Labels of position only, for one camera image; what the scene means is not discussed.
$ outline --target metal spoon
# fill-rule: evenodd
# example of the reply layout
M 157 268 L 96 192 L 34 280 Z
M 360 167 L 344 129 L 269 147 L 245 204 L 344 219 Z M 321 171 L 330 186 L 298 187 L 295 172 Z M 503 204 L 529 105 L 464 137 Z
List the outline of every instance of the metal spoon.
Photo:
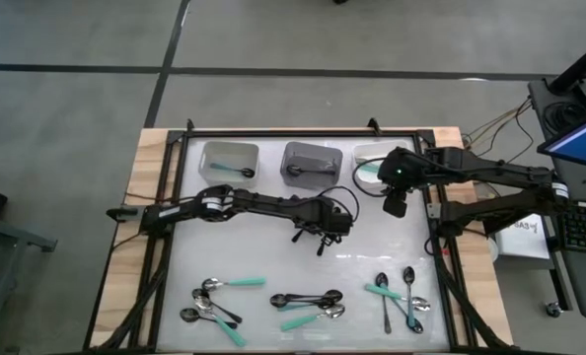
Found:
M 424 331 L 424 327 L 422 327 L 422 323 L 418 319 L 414 318 L 413 319 L 413 326 L 409 325 L 409 315 L 407 314 L 407 312 L 404 311 L 403 307 L 401 307 L 401 304 L 399 304 L 399 301 L 397 301 L 395 298 L 392 298 L 392 297 L 390 297 L 390 300 L 392 300 L 392 302 L 396 305 L 396 307 L 398 307 L 399 310 L 401 310 L 401 312 L 403 312 L 404 318 L 406 319 L 407 327 L 409 329 L 411 329 L 411 331 L 413 331 L 416 334 L 422 334 L 422 332 Z
M 182 320 L 185 320 L 186 322 L 195 322 L 197 320 L 209 320 L 216 322 L 216 320 L 214 319 L 202 317 L 198 313 L 198 311 L 193 308 L 182 309 L 182 311 L 179 312 L 179 316 L 182 318 Z M 226 323 L 227 326 L 231 327 L 232 329 L 236 329 L 238 327 L 238 325 L 232 321 L 226 321 Z
M 198 298 L 198 297 L 203 297 L 203 298 L 206 298 L 206 299 L 209 300 L 210 299 L 210 294 L 207 291 L 202 290 L 202 289 L 194 289 L 194 290 L 192 290 L 192 298 L 194 300 L 196 300 L 196 298 Z M 227 311 L 226 309 L 224 309 L 221 306 L 215 304 L 211 300 L 210 300 L 210 303 L 212 304 L 212 306 L 214 306 L 217 309 L 221 310 L 222 313 L 226 314 L 229 318 L 231 318 L 232 320 L 234 320 L 236 323 L 242 323 L 243 322 L 243 319 L 240 318 L 239 316 L 236 316 L 235 314 Z
M 322 296 L 305 296 L 305 295 L 296 295 L 296 294 L 286 294 L 284 297 L 288 301 L 301 299 L 301 298 L 320 298 L 320 299 L 332 299 L 335 302 L 341 301 L 343 299 L 343 294 L 339 290 L 327 290 Z
M 241 334 L 236 332 L 236 330 L 232 329 L 229 325 L 227 325 L 227 323 L 222 321 L 218 316 L 214 315 L 214 312 L 212 312 L 212 303 L 211 303 L 210 299 L 208 299 L 206 297 L 198 296 L 194 299 L 194 303 L 196 304 L 196 307 L 202 313 L 205 313 L 205 314 L 213 317 L 214 321 L 216 321 L 221 326 L 221 328 L 227 333 L 227 335 L 229 337 L 231 337 L 232 340 L 234 340 L 234 342 L 236 343 L 237 346 L 245 346 L 247 344 L 247 341 L 241 336 Z
M 285 307 L 290 302 L 307 303 L 307 304 L 311 304 L 311 305 L 316 305 L 318 307 L 321 306 L 322 304 L 326 304 L 326 303 L 331 304 L 331 305 L 334 305 L 336 303 L 336 301 L 334 301 L 333 299 L 291 300 L 291 301 L 289 301 L 289 300 L 286 299 L 286 296 L 285 295 L 282 295 L 282 294 L 277 294 L 277 295 L 271 296 L 271 298 L 269 298 L 269 302 L 275 308 Z
M 318 300 L 301 300 L 301 298 L 307 297 L 320 297 Z M 343 299 L 343 294 L 339 290 L 328 290 L 322 296 L 303 296 L 303 295 L 295 295 L 295 294 L 276 294 L 271 296 L 269 302 L 275 308 L 282 308 L 285 307 L 289 302 L 300 302 L 300 303 L 310 303 L 321 307 L 324 304 L 336 304 L 337 302 Z
M 403 271 L 403 280 L 404 283 L 407 284 L 407 323 L 409 324 L 409 327 L 415 326 L 415 322 L 413 321 L 413 305 L 411 304 L 411 284 L 413 283 L 414 279 L 415 271 L 413 271 L 411 266 L 408 266 Z
M 291 177 L 298 177 L 303 173 L 315 173 L 315 174 L 327 174 L 327 175 L 335 175 L 336 171 L 334 170 L 304 170 L 296 165 L 289 165 L 286 167 L 286 173 Z
M 256 176 L 256 172 L 249 168 L 234 169 L 221 164 L 210 163 L 210 169 L 223 170 L 226 172 L 238 172 L 241 173 L 245 178 L 253 178 Z
M 376 278 L 374 279 L 374 283 L 379 287 L 383 287 L 383 285 L 388 286 L 390 284 L 390 280 L 388 279 L 388 275 L 386 275 L 385 272 L 381 272 L 378 275 L 376 275 Z M 385 296 L 382 296 L 382 297 L 383 297 L 383 320 L 384 320 L 384 325 L 385 325 L 385 333 L 391 334 L 392 333 L 392 325 L 390 324 L 390 316 L 388 316 L 388 304 L 387 304 L 387 301 L 385 300 Z
M 238 279 L 238 280 L 231 280 L 231 281 L 227 281 L 227 282 L 222 282 L 222 281 L 219 281 L 218 279 L 215 279 L 214 277 L 210 277 L 201 283 L 201 288 L 203 288 L 203 290 L 205 290 L 205 291 L 214 291 L 223 285 L 255 286 L 255 285 L 263 285 L 265 282 L 266 282 L 266 279 L 264 277 L 250 277 L 250 278 L 244 278 L 244 279 Z
M 366 284 L 365 285 L 365 289 L 367 291 L 373 292 L 375 294 L 379 294 L 379 295 L 383 295 L 383 296 L 387 296 L 391 299 L 395 299 L 395 300 L 401 300 L 401 301 L 407 301 L 407 298 L 399 295 L 396 292 L 392 292 L 389 290 L 384 290 L 380 287 L 374 286 L 372 284 Z M 429 301 L 423 299 L 422 297 L 417 297 L 417 296 L 413 296 L 411 297 L 411 304 L 413 305 L 413 307 L 417 310 L 417 311 L 430 311 L 431 310 L 431 305 L 429 304 Z
M 291 330 L 291 329 L 294 329 L 298 326 L 302 326 L 306 323 L 310 323 L 311 321 L 318 320 L 321 317 L 327 317 L 327 318 L 330 318 L 331 320 L 333 320 L 333 319 L 341 317 L 341 315 L 343 315 L 344 312 L 345 312 L 345 306 L 342 304 L 336 304 L 336 305 L 330 307 L 329 309 L 323 311 L 320 314 L 301 317 L 298 319 L 293 319 L 293 320 L 287 321 L 280 326 L 280 330 L 282 330 L 282 331 Z

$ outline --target spoon bowl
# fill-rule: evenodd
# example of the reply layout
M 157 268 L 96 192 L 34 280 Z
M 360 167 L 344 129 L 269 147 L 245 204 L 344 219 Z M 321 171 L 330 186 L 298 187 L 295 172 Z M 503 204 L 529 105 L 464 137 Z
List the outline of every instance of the spoon bowl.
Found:
M 179 312 L 179 316 L 185 322 L 195 322 L 197 320 L 209 320 L 209 321 L 216 322 L 216 320 L 214 320 L 214 319 L 202 317 L 198 313 L 198 311 L 194 308 L 186 308 L 186 309 L 181 310 Z M 231 327 L 232 329 L 236 329 L 238 327 L 238 325 L 232 321 L 226 321 L 226 323 L 227 323 L 227 326 Z
M 331 320 L 341 317 L 341 315 L 343 315 L 344 312 L 345 306 L 342 304 L 336 304 L 330 307 L 329 309 L 324 310 L 324 314 Z
M 201 288 L 205 291 L 214 291 L 220 286 L 223 286 L 223 283 L 214 277 L 210 277 L 201 283 Z

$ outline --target desk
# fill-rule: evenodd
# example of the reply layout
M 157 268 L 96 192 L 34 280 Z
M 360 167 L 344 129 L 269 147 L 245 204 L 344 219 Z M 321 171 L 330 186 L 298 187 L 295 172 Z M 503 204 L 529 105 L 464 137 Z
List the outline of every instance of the desk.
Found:
M 292 128 L 269 128 L 269 130 L 278 129 L 290 130 Z M 339 128 L 339 130 L 350 129 L 360 130 L 361 128 Z M 415 130 L 417 128 L 384 128 L 385 131 L 406 129 Z M 432 129 L 434 131 L 436 146 L 462 147 L 462 139 L 458 127 L 429 127 L 426 129 Z M 216 129 L 196 129 L 195 131 L 216 131 Z M 144 196 L 155 196 L 168 132 L 168 129 L 142 130 L 127 187 L 128 192 Z M 174 172 L 178 166 L 179 154 L 177 154 L 177 151 L 179 147 L 176 147 L 175 150 L 176 152 L 172 156 L 169 167 L 170 173 L 166 185 L 167 197 L 172 193 Z M 435 200 L 437 197 L 433 190 L 432 195 Z M 476 201 L 475 190 L 471 182 L 448 186 L 447 197 L 449 200 L 461 202 Z M 151 201 L 126 196 L 124 203 L 129 205 L 146 205 L 150 204 Z M 138 222 L 119 224 L 114 242 L 117 244 L 135 235 L 138 226 Z M 472 223 L 469 227 L 482 230 L 482 226 L 478 223 Z M 501 300 L 494 267 L 490 260 L 490 251 L 486 239 L 477 234 L 464 233 L 463 236 L 457 238 L 457 241 L 467 291 L 471 302 L 497 336 L 503 341 L 512 344 L 512 335 L 503 308 L 503 302 Z M 146 244 L 147 237 L 137 237 L 112 254 L 109 260 L 106 278 L 101 285 L 100 302 L 98 303 L 97 311 L 92 317 L 92 324 L 90 324 L 90 333 L 87 339 L 89 346 L 97 346 L 107 340 L 134 304 Z M 159 257 L 159 254 L 154 255 L 154 259 L 158 259 Z M 140 342 L 145 342 L 149 333 L 149 319 L 151 317 L 150 310 L 152 309 L 152 305 L 153 300 L 148 303 L 144 311 L 144 321 L 140 329 Z M 453 312 L 459 342 L 460 344 L 466 344 L 466 335 L 463 332 L 462 313 L 459 306 L 455 303 L 453 304 Z M 480 345 L 483 345 L 481 339 L 478 341 Z

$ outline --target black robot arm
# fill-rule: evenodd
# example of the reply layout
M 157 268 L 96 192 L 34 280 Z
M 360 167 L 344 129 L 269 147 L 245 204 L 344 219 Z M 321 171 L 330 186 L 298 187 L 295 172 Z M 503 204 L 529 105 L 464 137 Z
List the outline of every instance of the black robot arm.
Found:
M 295 228 L 322 237 L 318 250 L 324 246 L 340 243 L 352 226 L 352 215 L 343 213 L 333 199 L 326 196 L 291 198 L 265 196 L 235 189 L 230 185 L 212 186 L 201 190 L 192 200 L 173 205 L 154 204 L 147 206 L 140 223 L 140 234 L 159 234 L 170 224 L 200 218 L 207 222 L 228 221 L 239 213 L 261 215 L 291 220 Z
M 489 161 L 454 147 L 426 149 L 422 156 L 397 148 L 381 164 L 378 177 L 389 187 L 383 208 L 397 217 L 404 216 L 407 192 L 432 184 L 477 180 L 523 189 L 469 204 L 429 204 L 427 213 L 438 220 L 436 233 L 440 237 L 461 235 L 471 221 L 482 221 L 489 233 L 496 232 L 533 213 L 560 212 L 567 204 L 567 187 L 549 169 Z

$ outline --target black cable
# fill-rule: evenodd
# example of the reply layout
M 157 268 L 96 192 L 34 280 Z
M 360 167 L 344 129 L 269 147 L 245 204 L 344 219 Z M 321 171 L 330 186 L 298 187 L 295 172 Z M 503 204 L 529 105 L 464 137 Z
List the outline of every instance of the black cable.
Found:
M 525 100 L 520 106 L 519 108 L 517 108 L 517 111 L 514 114 L 514 118 L 519 119 L 519 115 L 522 113 L 521 110 L 524 108 L 524 106 L 528 103 L 530 99 Z M 506 121 L 505 123 L 503 123 L 502 125 L 500 125 L 499 127 L 497 127 L 497 130 L 494 131 L 494 134 L 492 135 L 492 139 L 490 139 L 490 147 L 488 147 L 488 149 L 486 149 L 484 152 L 479 153 L 477 156 L 481 157 L 483 155 L 485 155 L 486 153 L 490 152 L 492 150 L 492 147 L 494 146 L 494 141 L 495 139 L 497 139 L 497 134 L 499 134 L 499 132 L 501 131 L 501 129 L 503 129 L 503 127 L 505 127 L 508 123 L 510 123 L 511 120 Z
M 363 167 L 364 165 L 368 164 L 368 163 L 372 163 L 372 162 L 382 162 L 384 161 L 385 158 L 374 158 L 374 159 L 370 159 L 367 160 L 365 162 L 361 162 L 359 163 L 356 168 L 354 168 L 354 170 L 352 171 L 352 182 L 354 182 L 354 185 L 356 186 L 356 188 L 359 189 L 359 191 L 365 193 L 368 196 L 371 197 L 386 197 L 387 193 L 372 193 L 372 192 L 368 192 L 366 191 L 363 187 L 361 187 L 361 185 L 359 184 L 359 182 L 356 180 L 356 172 L 359 171 L 359 169 L 361 169 L 361 167 Z
M 151 200 L 151 201 L 158 201 L 158 199 L 155 198 L 155 197 L 144 196 L 144 195 L 140 195 L 140 194 L 137 194 L 137 193 L 126 192 L 125 194 L 127 196 L 131 196 L 131 197 L 137 197 L 137 198 L 147 199 L 147 200 Z M 181 197 L 177 201 L 186 201 L 186 200 L 194 199 L 194 198 L 196 198 L 196 196 Z M 163 198 L 163 199 L 159 200 L 159 203 L 161 203 L 161 202 L 171 202 L 173 200 L 174 200 L 173 197 Z
M 121 246 L 121 245 L 123 245 L 123 244 L 126 244 L 126 243 L 128 243 L 128 242 L 130 242 L 130 241 L 134 240 L 135 238 L 137 238 L 137 237 L 139 237 L 139 236 L 141 236 L 141 233 L 138 233 L 138 234 L 136 234 L 135 236 L 128 237 L 127 239 L 125 239 L 125 240 L 121 241 L 120 243 L 116 244 L 115 246 L 113 246 L 113 247 L 111 248 L 111 251 L 114 251 L 114 250 L 116 250 L 116 249 L 117 249 L 117 247 L 119 247 L 119 246 Z
M 586 117 L 586 108 L 576 103 L 553 103 L 543 111 L 543 122 L 551 134 L 558 134 L 580 123 Z
M 528 138 L 530 138 L 530 144 L 528 144 L 528 146 L 521 151 L 521 153 L 517 154 L 516 156 L 512 157 L 512 159 L 510 159 L 508 161 L 508 164 L 512 163 L 515 159 L 519 158 L 520 156 L 523 155 L 523 153 L 527 152 L 528 149 L 532 148 L 532 146 L 534 145 L 534 138 L 532 138 L 532 135 L 530 135 L 530 133 L 528 133 L 528 131 L 523 128 L 523 126 L 521 125 L 521 122 L 519 122 L 519 116 L 515 117 L 515 120 L 517 121 L 517 125 L 519 126 L 519 128 L 521 128 L 521 130 L 523 131 L 523 133 L 525 133 Z
M 482 232 L 480 232 L 478 230 L 474 230 L 474 229 L 471 229 L 471 228 L 465 228 L 464 230 L 467 231 L 467 232 L 477 233 L 477 234 L 479 234 L 481 236 L 484 236 L 484 237 L 487 237 L 488 238 L 488 236 L 486 234 L 484 234 L 484 233 L 482 233 Z M 429 251 L 429 248 L 427 247 L 427 246 L 429 246 L 431 244 L 432 240 L 433 240 L 433 238 L 429 237 L 429 239 L 427 239 L 427 241 L 424 242 L 424 252 L 426 252 L 429 256 L 435 256 L 433 254 L 433 251 Z M 448 238 L 445 238 L 444 239 L 444 245 L 442 246 L 442 249 L 446 249 L 448 246 L 449 246 L 449 239 Z
M 354 204 L 356 205 L 356 215 L 352 219 L 352 223 L 356 222 L 356 220 L 359 218 L 359 212 L 361 211 L 361 205 L 359 204 L 359 199 L 356 197 L 356 195 L 354 194 L 354 192 L 352 192 L 351 189 L 349 189 L 349 188 L 347 188 L 345 186 L 333 186 L 333 187 L 329 187 L 329 188 L 325 189 L 324 191 L 320 192 L 320 194 L 318 194 L 318 196 L 322 196 L 325 193 L 330 192 L 330 191 L 335 190 L 335 189 L 344 189 L 344 190 L 348 191 L 348 193 L 350 193 L 350 195 L 352 195 L 352 198 L 354 199 Z M 352 214 L 350 213 L 350 211 L 348 211 L 348 209 L 345 208 L 345 206 L 343 206 L 343 203 L 341 203 L 340 201 L 335 200 L 333 198 L 331 198 L 331 200 L 333 202 L 338 203 L 340 206 L 342 206 L 348 212 L 348 214 L 350 216 L 352 216 Z

